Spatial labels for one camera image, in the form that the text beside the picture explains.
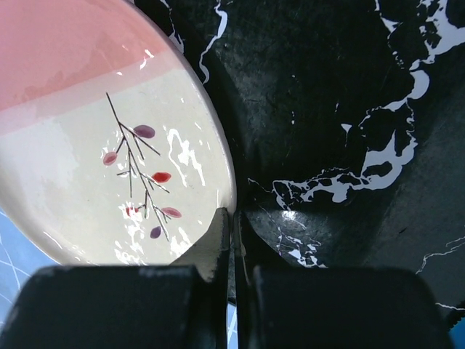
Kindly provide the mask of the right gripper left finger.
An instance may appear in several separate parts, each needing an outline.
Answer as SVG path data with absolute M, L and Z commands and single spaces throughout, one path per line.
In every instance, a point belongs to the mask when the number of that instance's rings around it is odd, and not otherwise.
M 225 348 L 230 217 L 170 265 L 42 268 L 19 293 L 3 348 Z

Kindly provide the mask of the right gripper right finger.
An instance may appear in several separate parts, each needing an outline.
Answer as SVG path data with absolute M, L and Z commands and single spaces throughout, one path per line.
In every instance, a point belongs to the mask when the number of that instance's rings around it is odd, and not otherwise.
M 426 283 L 398 268 L 290 266 L 233 220 L 240 348 L 452 348 Z

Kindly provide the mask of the pink and cream plate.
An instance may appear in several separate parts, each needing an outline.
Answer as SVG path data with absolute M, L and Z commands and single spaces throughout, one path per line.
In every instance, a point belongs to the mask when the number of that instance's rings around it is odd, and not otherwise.
M 62 264 L 168 264 L 236 207 L 211 101 L 126 1 L 1 3 L 1 208 Z

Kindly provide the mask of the blue checked cloth napkin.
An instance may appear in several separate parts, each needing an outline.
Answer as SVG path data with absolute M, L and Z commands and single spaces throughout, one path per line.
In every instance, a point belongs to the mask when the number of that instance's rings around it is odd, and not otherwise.
M 38 269 L 55 265 L 26 238 L 1 210 L 1 326 L 15 303 L 22 286 Z

